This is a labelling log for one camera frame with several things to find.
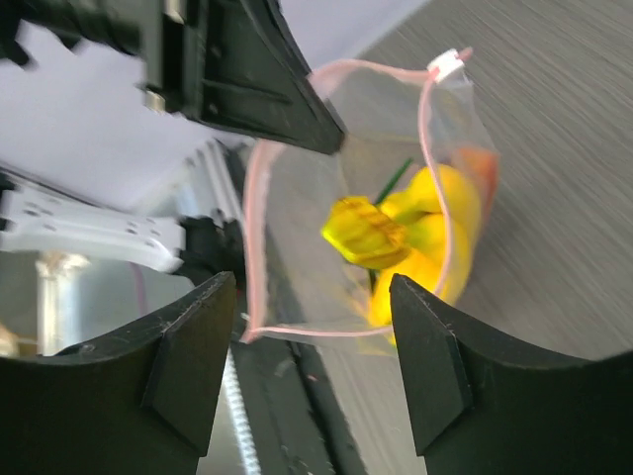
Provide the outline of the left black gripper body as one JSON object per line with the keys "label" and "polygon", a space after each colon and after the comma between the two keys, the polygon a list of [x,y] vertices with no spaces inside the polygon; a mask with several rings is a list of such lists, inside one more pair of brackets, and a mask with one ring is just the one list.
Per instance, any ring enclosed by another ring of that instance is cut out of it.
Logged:
{"label": "left black gripper body", "polygon": [[186,91],[185,26],[188,1],[3,1],[1,59],[21,68],[34,63],[19,42],[23,23],[52,32],[65,48],[88,41],[144,62],[145,105],[194,117]]}

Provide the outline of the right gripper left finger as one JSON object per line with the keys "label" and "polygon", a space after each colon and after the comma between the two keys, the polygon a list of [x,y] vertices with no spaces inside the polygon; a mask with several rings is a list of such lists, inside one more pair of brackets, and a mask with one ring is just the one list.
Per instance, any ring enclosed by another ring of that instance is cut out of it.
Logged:
{"label": "right gripper left finger", "polygon": [[235,280],[53,356],[1,362],[5,474],[193,474],[209,450]]}

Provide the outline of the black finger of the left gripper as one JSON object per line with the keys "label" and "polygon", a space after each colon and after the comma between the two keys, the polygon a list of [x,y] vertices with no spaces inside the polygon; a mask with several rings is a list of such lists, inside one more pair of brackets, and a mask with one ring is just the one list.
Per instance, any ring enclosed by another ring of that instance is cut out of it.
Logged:
{"label": "black finger of the left gripper", "polygon": [[278,1],[203,1],[199,121],[216,129],[333,154],[344,129],[308,80],[311,69]]}

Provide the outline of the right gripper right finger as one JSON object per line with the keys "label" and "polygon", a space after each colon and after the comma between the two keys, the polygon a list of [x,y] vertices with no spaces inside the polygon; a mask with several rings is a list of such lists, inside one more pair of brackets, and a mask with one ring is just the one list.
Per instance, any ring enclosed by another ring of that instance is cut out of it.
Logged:
{"label": "right gripper right finger", "polygon": [[430,474],[628,474],[632,355],[590,361],[499,331],[398,275],[415,451]]}

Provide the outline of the green spring onion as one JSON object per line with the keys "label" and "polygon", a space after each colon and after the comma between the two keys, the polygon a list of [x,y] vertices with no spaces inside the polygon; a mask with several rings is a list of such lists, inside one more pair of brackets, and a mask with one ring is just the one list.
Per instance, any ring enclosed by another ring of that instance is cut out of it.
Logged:
{"label": "green spring onion", "polygon": [[[401,167],[392,175],[392,177],[389,179],[389,181],[386,183],[386,185],[383,187],[383,189],[380,191],[377,198],[373,202],[375,206],[380,206],[385,201],[385,199],[393,192],[393,190],[396,188],[396,186],[400,182],[403,175],[407,172],[409,167],[412,165],[412,163],[413,163],[413,158],[412,157],[407,158],[405,162],[401,165]],[[376,286],[376,280],[377,280],[376,271],[369,270],[368,277],[369,277],[370,290],[374,291],[375,286]]]}

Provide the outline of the yellow banana bunch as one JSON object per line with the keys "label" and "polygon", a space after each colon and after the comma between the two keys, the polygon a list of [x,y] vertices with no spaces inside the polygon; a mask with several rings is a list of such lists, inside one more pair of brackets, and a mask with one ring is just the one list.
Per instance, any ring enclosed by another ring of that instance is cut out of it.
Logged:
{"label": "yellow banana bunch", "polygon": [[448,216],[424,167],[407,188],[390,194],[378,206],[365,196],[338,200],[321,229],[322,237],[346,261],[377,272],[367,314],[374,328],[392,321],[394,275],[404,275],[429,291],[437,289],[448,242],[452,243],[451,262],[437,295],[453,305],[466,287],[482,224],[481,193],[468,174],[446,164],[436,170]]}

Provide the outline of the clear polka dot zip bag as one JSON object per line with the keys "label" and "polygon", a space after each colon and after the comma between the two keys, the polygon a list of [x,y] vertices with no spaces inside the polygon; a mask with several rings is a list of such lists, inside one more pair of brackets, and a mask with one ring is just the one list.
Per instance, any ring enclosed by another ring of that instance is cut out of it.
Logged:
{"label": "clear polka dot zip bag", "polygon": [[342,59],[311,86],[347,133],[333,155],[261,141],[244,188],[242,340],[390,354],[401,274],[453,304],[495,199],[497,150],[475,107],[468,49],[423,70]]}

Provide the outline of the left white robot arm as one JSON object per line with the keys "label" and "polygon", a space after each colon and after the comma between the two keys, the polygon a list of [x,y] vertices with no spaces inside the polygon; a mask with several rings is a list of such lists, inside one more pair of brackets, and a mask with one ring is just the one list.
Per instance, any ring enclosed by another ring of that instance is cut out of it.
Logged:
{"label": "left white robot arm", "polygon": [[[151,110],[324,154],[343,142],[276,1],[5,1],[1,56],[20,67],[31,60],[18,40],[27,22],[66,48],[90,41],[139,57]],[[112,258],[196,282],[241,274],[240,244],[233,221],[134,217],[1,179],[5,251]]]}

